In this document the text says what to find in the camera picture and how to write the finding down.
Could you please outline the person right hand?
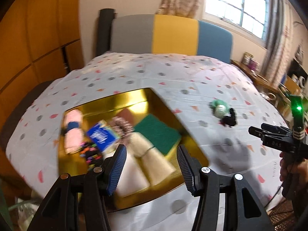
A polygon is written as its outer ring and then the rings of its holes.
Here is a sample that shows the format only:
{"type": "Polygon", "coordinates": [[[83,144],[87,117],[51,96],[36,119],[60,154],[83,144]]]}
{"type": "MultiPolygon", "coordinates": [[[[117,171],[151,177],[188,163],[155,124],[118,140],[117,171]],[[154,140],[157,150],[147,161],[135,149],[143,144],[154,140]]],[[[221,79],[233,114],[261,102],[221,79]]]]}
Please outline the person right hand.
{"type": "Polygon", "coordinates": [[[283,182],[287,179],[289,174],[294,174],[299,176],[298,187],[304,188],[307,185],[307,160],[303,160],[300,163],[295,163],[293,165],[288,165],[285,156],[287,154],[284,152],[280,153],[280,181],[283,182]]]}

